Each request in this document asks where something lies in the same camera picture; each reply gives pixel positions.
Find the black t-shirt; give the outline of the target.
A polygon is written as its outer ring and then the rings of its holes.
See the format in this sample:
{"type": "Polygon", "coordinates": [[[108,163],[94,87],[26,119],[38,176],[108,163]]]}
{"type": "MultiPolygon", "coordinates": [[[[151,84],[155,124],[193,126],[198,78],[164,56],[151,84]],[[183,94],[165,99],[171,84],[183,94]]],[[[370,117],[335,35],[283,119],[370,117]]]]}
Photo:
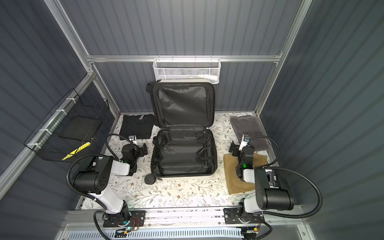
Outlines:
{"type": "Polygon", "coordinates": [[[154,115],[124,115],[119,135],[124,138],[136,136],[137,139],[150,139],[154,126],[154,115]]]}

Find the tan shorts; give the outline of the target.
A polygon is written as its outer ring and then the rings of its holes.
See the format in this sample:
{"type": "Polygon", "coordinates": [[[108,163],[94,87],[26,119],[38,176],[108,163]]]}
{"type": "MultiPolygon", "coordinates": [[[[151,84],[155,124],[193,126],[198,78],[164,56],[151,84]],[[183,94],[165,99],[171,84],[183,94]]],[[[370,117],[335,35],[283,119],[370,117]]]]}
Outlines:
{"type": "Polygon", "coordinates": [[[232,154],[224,155],[224,170],[228,193],[230,195],[246,193],[255,190],[254,184],[241,181],[236,174],[238,158],[232,154]]]}

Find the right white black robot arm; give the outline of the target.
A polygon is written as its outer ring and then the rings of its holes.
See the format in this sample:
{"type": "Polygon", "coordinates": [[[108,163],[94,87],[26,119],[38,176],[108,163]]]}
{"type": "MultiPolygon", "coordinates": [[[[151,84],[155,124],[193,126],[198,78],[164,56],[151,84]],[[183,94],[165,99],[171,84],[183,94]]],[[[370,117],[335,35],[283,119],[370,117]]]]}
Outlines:
{"type": "Polygon", "coordinates": [[[235,168],[238,179],[254,185],[255,189],[254,197],[241,199],[237,206],[234,216],[240,221],[248,222],[248,218],[254,215],[256,221],[261,222],[259,216],[264,214],[286,219],[305,219],[317,214],[322,208],[324,199],[320,189],[313,181],[297,171],[274,166],[280,157],[280,148],[272,138],[243,135],[239,145],[231,142],[229,153],[238,158],[238,165],[235,168]],[[274,144],[277,153],[271,163],[255,167],[253,166],[255,148],[252,146],[252,142],[258,139],[266,139],[274,144]],[[293,210],[295,206],[285,172],[302,178],[314,189],[317,195],[317,203],[309,212],[295,215],[282,213],[282,211],[293,210]]]}

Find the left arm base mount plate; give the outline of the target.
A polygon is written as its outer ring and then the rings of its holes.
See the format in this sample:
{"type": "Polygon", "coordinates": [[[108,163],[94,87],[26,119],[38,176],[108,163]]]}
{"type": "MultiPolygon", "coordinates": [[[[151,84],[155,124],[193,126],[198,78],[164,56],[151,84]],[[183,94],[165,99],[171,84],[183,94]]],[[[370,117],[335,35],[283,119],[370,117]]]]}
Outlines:
{"type": "Polygon", "coordinates": [[[142,227],[144,225],[145,216],[146,211],[130,211],[127,216],[123,216],[123,214],[104,214],[103,227],[142,227]]]}

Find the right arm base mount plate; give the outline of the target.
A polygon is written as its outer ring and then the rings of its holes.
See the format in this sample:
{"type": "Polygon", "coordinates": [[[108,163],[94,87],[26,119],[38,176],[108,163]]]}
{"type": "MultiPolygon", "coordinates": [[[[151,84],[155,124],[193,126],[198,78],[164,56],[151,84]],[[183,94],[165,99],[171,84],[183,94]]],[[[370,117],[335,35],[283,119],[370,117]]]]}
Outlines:
{"type": "Polygon", "coordinates": [[[254,224],[259,225],[260,221],[252,213],[241,213],[238,208],[224,208],[224,218],[227,225],[254,224]]]}

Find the black carry-on suitcase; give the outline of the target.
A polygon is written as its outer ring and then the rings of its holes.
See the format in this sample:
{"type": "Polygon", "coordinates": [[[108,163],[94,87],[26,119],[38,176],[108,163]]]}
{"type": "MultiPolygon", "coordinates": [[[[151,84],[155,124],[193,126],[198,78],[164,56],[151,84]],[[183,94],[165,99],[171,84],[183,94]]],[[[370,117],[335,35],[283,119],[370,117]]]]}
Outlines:
{"type": "Polygon", "coordinates": [[[151,174],[156,179],[205,178],[218,168],[211,127],[216,92],[209,82],[151,82],[150,94],[159,127],[153,138],[151,174]]]}

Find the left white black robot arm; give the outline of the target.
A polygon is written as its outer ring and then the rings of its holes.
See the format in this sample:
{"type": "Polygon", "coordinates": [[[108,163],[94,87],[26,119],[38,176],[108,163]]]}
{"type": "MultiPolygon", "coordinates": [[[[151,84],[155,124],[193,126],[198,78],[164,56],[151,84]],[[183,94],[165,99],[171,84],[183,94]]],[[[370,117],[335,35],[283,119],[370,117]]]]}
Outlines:
{"type": "Polygon", "coordinates": [[[137,172],[138,159],[148,154],[148,147],[137,145],[135,135],[125,138],[118,134],[109,134],[105,138],[107,149],[111,155],[88,154],[77,157],[78,150],[73,156],[76,158],[66,174],[69,188],[75,193],[95,201],[103,209],[104,227],[120,227],[133,231],[140,226],[139,219],[134,217],[127,203],[119,198],[109,186],[110,175],[133,176],[137,172]],[[122,158],[112,151],[108,144],[108,137],[116,136],[127,142],[121,152],[122,158]]]}

